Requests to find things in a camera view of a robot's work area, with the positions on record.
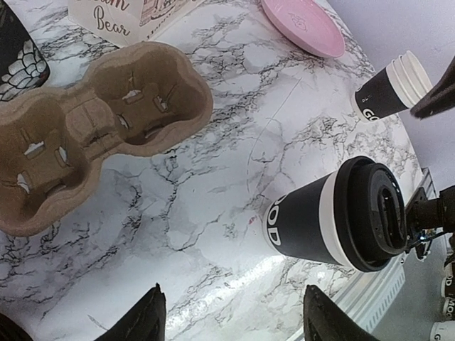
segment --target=black plastic lid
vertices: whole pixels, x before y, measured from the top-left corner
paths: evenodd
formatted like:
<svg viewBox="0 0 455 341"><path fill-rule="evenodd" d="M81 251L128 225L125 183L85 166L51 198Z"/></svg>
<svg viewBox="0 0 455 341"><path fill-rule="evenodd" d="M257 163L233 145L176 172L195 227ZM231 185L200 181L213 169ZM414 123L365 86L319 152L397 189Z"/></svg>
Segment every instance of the black plastic lid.
<svg viewBox="0 0 455 341"><path fill-rule="evenodd" d="M365 156L346 161L333 200L338 238L358 270L379 271L404 251L405 205L386 166Z"/></svg>

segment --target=pink saucer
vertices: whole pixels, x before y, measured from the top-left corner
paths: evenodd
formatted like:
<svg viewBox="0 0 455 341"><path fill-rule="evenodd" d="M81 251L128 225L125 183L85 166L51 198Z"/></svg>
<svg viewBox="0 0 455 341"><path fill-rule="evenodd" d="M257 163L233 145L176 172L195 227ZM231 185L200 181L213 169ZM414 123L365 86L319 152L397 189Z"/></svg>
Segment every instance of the pink saucer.
<svg viewBox="0 0 455 341"><path fill-rule="evenodd" d="M270 21L292 43L325 58L344 54L344 39L327 13L313 0L261 0Z"/></svg>

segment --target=cardboard cup holder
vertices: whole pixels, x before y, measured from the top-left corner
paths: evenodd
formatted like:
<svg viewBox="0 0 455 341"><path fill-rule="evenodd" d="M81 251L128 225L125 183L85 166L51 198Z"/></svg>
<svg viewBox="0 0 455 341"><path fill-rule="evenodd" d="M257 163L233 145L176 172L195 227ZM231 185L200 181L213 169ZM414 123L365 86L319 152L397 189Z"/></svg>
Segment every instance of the cardboard cup holder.
<svg viewBox="0 0 455 341"><path fill-rule="evenodd" d="M202 129L213 99L179 50L140 43L101 57L68 90L0 106L0 229L37 234L81 205L115 153L152 156Z"/></svg>

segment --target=coffee cup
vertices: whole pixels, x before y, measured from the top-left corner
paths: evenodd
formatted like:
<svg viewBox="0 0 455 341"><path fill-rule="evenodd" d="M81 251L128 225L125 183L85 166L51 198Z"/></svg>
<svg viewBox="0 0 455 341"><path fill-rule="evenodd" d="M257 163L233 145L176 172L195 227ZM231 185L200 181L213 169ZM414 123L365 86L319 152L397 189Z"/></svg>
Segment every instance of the coffee cup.
<svg viewBox="0 0 455 341"><path fill-rule="evenodd" d="M373 272L405 250L404 218L393 174L359 156L273 202L263 231L286 256Z"/></svg>
<svg viewBox="0 0 455 341"><path fill-rule="evenodd" d="M442 297L455 298L455 279L454 276L447 276L442 280L441 285Z"/></svg>
<svg viewBox="0 0 455 341"><path fill-rule="evenodd" d="M446 298L442 313L448 321L455 320L455 298Z"/></svg>
<svg viewBox="0 0 455 341"><path fill-rule="evenodd" d="M351 104L361 121L371 122L412 108L431 89L422 64L407 51L357 90Z"/></svg>
<svg viewBox="0 0 455 341"><path fill-rule="evenodd" d="M446 273L446 277L450 277L454 275L454 267L455 263L449 263L447 266L444 268L444 272Z"/></svg>
<svg viewBox="0 0 455 341"><path fill-rule="evenodd" d="M48 79L48 64L4 0L0 0L0 51L0 104Z"/></svg>
<svg viewBox="0 0 455 341"><path fill-rule="evenodd" d="M430 341L454 341L455 321L436 322L429 336Z"/></svg>

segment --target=white marble surface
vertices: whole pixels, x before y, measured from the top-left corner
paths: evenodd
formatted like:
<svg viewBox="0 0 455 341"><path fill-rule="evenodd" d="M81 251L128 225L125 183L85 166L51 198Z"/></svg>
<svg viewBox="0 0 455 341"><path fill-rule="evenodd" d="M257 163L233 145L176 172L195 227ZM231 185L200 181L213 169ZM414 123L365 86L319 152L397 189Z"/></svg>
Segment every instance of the white marble surface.
<svg viewBox="0 0 455 341"><path fill-rule="evenodd" d="M114 48L68 21L66 0L7 0L52 75L79 80ZM153 158L113 156L97 192L48 231L0 235L0 311L35 341L93 340L156 282L167 340L285 340L302 321L306 284L331 296L352 276L268 248L271 202L363 154L394 170L407 197L421 173L401 121L355 118L349 96L372 74L343 29L346 54L307 55L257 0L207 0L159 40L192 60L215 111L196 136Z"/></svg>

